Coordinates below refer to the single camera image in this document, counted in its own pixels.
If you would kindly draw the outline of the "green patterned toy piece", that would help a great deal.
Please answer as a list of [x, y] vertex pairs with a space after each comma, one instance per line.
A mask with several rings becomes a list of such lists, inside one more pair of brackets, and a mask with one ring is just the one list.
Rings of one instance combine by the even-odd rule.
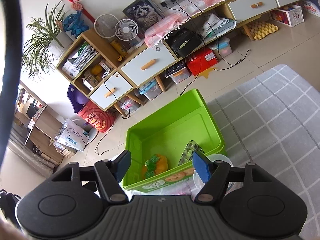
[[201, 146], [198, 143], [196, 143], [194, 140], [191, 140], [187, 143], [187, 145], [186, 145], [186, 147], [180, 157], [180, 160], [178, 162], [178, 166], [183, 165], [183, 164], [191, 161], [193, 158], [193, 153], [195, 151], [204, 154], [204, 150], [201, 148]]

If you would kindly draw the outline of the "orange toy pumpkin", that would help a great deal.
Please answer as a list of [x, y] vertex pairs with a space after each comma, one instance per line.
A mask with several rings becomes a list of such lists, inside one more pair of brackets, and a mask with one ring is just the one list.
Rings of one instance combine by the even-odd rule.
[[161, 154], [154, 154], [148, 159], [142, 167], [142, 178], [148, 179], [166, 172], [169, 168], [166, 156]]

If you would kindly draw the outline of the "red round drum container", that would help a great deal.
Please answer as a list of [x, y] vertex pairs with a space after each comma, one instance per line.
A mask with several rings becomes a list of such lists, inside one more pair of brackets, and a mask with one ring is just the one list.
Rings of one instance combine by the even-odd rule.
[[103, 111], [92, 101], [89, 101], [84, 105], [78, 113], [78, 116], [83, 118], [101, 133], [107, 132], [116, 119], [115, 115], [110, 110]]

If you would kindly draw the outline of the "white blue paper bag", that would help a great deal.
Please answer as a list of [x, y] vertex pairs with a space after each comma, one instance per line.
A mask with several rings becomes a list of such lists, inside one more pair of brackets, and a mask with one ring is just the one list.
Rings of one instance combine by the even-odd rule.
[[83, 151], [88, 143], [89, 135], [73, 120], [66, 119], [63, 126], [55, 135], [56, 141], [77, 151]]

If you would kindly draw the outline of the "green plastic storage bin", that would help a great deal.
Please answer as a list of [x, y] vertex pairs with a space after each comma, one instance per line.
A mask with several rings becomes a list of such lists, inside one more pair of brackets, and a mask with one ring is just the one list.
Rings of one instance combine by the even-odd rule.
[[[193, 163], [179, 164], [191, 140], [206, 156], [226, 153], [223, 136], [197, 89], [184, 93], [127, 130], [125, 148], [131, 152], [131, 166], [122, 180], [123, 188], [148, 193], [192, 177]], [[168, 170], [145, 178], [145, 162], [153, 155], [165, 156]]]

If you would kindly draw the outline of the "grey checked blanket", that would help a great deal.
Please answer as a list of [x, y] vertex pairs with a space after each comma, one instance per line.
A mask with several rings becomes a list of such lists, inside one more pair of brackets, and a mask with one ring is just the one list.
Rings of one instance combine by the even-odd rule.
[[[303, 239], [319, 238], [319, 92], [280, 64], [206, 103], [234, 166], [252, 161], [300, 196], [307, 207]], [[173, 185], [195, 194], [193, 176]]]

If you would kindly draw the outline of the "wooden desk shelf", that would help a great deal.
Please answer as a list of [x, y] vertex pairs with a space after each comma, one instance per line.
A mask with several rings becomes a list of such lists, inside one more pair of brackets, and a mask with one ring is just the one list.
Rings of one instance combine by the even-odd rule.
[[64, 159], [76, 154], [76, 150], [57, 142], [62, 127], [54, 111], [20, 81], [9, 149], [47, 177]]

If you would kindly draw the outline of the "clear box blue lid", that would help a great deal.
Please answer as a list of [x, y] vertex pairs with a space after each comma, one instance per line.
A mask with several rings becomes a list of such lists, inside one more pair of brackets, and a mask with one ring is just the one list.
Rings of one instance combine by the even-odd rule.
[[140, 95], [144, 95], [148, 100], [152, 101], [154, 98], [162, 93], [162, 90], [155, 79], [139, 87]]

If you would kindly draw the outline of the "red cardboard box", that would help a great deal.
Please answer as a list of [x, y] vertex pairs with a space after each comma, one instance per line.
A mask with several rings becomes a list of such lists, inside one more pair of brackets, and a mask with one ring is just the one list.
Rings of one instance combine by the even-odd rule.
[[186, 63], [193, 76], [198, 76], [218, 63], [214, 52], [207, 47], [197, 50], [187, 57]]

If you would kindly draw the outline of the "pink lace cloth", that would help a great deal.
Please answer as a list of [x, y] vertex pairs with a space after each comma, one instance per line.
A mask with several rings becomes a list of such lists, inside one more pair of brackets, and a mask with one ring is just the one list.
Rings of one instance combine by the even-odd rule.
[[189, 21], [189, 16], [197, 16], [207, 9], [213, 9], [225, 2], [232, 0], [195, 0], [194, 4], [188, 4], [180, 10], [174, 10], [170, 15], [152, 25], [145, 32], [144, 42], [152, 49], [155, 49], [163, 39], [167, 38], [173, 31]]

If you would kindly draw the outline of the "white desk fan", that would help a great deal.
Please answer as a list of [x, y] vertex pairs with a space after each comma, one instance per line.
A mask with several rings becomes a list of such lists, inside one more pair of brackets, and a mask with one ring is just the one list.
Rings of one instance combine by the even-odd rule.
[[119, 20], [114, 27], [114, 33], [118, 39], [129, 42], [132, 47], [137, 46], [141, 41], [138, 37], [139, 27], [132, 19]]

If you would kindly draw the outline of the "potted green plant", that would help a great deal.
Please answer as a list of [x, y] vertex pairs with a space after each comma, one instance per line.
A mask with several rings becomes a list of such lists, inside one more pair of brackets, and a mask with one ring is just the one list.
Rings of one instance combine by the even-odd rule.
[[26, 28], [32, 31], [32, 35], [23, 45], [22, 70], [28, 78], [39, 79], [53, 68], [54, 56], [49, 45], [52, 41], [62, 44], [57, 39], [57, 35], [62, 32], [57, 22], [63, 21], [65, 16], [65, 5], [60, 1], [52, 9], [46, 6], [43, 18], [33, 17], [27, 24]]

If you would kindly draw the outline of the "white round fan guard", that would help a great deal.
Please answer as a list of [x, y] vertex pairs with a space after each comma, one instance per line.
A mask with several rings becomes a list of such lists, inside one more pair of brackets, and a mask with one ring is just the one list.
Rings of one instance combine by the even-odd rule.
[[94, 22], [95, 32], [102, 38], [115, 37], [115, 26], [119, 22], [116, 16], [112, 14], [102, 14]]

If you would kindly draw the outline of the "yellow foam egg mat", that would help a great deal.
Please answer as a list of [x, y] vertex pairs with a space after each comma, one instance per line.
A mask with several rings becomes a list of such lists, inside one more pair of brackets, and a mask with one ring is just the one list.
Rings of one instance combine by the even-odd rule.
[[264, 21], [255, 21], [246, 24], [242, 28], [242, 33], [251, 40], [260, 41], [266, 36], [275, 33], [279, 30], [278, 26]]

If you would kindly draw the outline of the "white red toy box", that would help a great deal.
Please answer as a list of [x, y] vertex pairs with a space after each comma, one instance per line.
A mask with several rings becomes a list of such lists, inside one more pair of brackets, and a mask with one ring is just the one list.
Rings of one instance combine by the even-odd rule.
[[269, 12], [269, 16], [270, 19], [289, 27], [295, 27], [304, 22], [302, 7], [299, 5], [273, 10]]

